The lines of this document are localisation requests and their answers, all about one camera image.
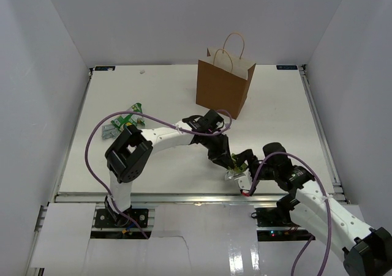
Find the small green snack packet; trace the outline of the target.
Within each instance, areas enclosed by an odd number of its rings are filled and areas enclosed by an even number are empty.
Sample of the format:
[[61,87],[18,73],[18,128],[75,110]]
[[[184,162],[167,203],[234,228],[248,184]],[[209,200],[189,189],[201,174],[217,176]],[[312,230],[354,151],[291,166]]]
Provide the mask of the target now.
[[247,170],[247,164],[244,162],[242,164],[238,164],[238,159],[235,154],[232,154],[232,161],[234,164],[234,168],[229,168],[224,176],[225,181],[232,181],[236,178],[241,177]]

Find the large green snack bag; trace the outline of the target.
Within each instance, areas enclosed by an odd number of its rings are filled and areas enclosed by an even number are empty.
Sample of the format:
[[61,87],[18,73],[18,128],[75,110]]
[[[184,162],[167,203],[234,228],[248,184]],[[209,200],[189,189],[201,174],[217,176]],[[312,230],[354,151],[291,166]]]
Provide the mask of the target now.
[[129,125],[134,126],[145,126],[145,119],[143,116],[134,114],[134,112],[142,113],[141,103],[137,102],[133,104],[127,111],[130,111],[129,114],[121,114],[118,117],[111,120],[111,124],[114,125],[117,129],[123,130],[125,127]]

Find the silver snack packet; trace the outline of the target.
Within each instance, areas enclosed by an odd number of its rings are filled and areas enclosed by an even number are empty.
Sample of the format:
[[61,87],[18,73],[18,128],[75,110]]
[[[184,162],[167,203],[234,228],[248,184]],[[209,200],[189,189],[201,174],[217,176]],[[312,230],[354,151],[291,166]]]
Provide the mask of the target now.
[[103,140],[116,138],[121,133],[120,129],[113,124],[103,125],[101,129],[102,129],[101,137]]

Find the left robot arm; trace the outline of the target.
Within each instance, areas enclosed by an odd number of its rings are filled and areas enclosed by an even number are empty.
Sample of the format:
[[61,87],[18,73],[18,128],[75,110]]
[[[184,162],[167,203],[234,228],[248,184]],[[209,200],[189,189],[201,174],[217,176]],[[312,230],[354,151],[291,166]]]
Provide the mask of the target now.
[[134,125],[127,126],[105,153],[110,172],[110,194],[105,200],[108,219],[115,226],[124,226],[129,221],[132,183],[156,152],[201,144],[207,148],[210,161],[227,170],[234,169],[228,136],[222,133],[223,124],[223,117],[209,110],[203,116],[186,117],[172,127],[140,130]]

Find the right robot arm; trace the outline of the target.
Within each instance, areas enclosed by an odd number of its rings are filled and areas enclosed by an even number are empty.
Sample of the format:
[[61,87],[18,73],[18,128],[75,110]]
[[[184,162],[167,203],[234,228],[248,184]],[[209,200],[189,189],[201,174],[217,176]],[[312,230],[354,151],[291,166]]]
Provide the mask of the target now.
[[247,166],[248,185],[242,191],[252,196],[261,181],[274,181],[287,194],[276,204],[276,217],[284,226],[307,230],[325,244],[318,272],[323,274],[330,253],[340,260],[348,275],[385,275],[391,271],[391,234],[373,228],[350,213],[329,195],[315,171],[280,143],[263,147],[264,159],[252,150],[233,155],[236,166]]

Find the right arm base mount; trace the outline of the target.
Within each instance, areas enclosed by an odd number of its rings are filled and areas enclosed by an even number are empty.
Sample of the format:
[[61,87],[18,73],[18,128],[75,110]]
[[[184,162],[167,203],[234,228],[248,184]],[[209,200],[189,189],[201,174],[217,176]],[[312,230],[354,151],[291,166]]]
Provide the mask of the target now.
[[289,212],[299,201],[286,195],[276,202],[275,207],[258,207],[251,214],[257,224],[259,242],[307,241],[312,234],[293,223]]

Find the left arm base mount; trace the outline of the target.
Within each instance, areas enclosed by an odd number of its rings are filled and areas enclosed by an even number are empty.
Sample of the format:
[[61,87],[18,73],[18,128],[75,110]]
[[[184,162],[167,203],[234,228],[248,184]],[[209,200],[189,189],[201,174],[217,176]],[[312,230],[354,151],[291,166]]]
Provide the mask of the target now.
[[130,207],[124,211],[126,216],[117,214],[104,202],[101,207],[96,207],[92,223],[92,239],[149,239],[150,211],[146,208]]

